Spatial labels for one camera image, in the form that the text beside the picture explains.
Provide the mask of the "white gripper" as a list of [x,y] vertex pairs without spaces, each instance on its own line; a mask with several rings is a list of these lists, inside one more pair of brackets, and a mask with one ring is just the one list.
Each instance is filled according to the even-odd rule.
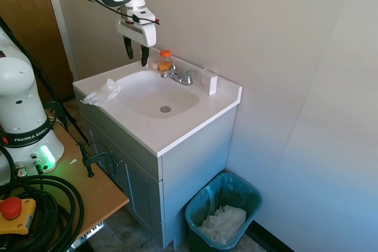
[[153,47],[157,43],[157,33],[155,24],[128,24],[122,19],[117,20],[116,28],[118,33],[123,35],[123,42],[126,53],[130,60],[133,59],[132,40],[141,45],[141,66],[145,67],[149,58],[149,47]]

